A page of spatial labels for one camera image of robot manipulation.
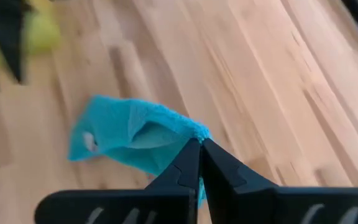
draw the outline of hardwood floor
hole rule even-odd
[[[70,127],[95,94],[159,102],[200,121],[278,184],[358,186],[358,28],[339,1],[55,7],[63,40],[29,59],[28,85],[0,71],[0,224],[33,223],[37,203],[60,189],[147,185],[106,158],[66,160]],[[206,207],[200,222],[210,222]]]

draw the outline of yellow tennis ball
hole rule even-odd
[[[25,14],[22,46],[27,55],[50,50],[60,40],[60,31],[53,19],[52,3],[48,0],[30,0],[35,10]],[[0,64],[3,62],[0,53]]]

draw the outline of wooden floor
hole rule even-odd
[[[207,125],[282,185],[358,186],[358,28],[337,1],[67,0],[63,41],[0,72],[0,224],[33,223],[60,189],[126,189],[145,174],[66,160],[91,95],[137,97]],[[208,223],[203,208],[202,223]]]

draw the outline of blue cloth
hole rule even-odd
[[[98,149],[90,151],[84,133]],[[165,106],[143,100],[94,96],[71,132],[71,161],[105,155],[125,165],[159,175],[190,138],[212,138],[207,127]],[[199,205],[205,198],[200,179]]]

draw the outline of terry cloth towel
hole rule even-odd
[[[143,100],[94,96],[71,132],[71,161],[105,155],[161,174],[190,138],[211,138],[208,128],[165,106]],[[205,191],[200,179],[199,205]]]

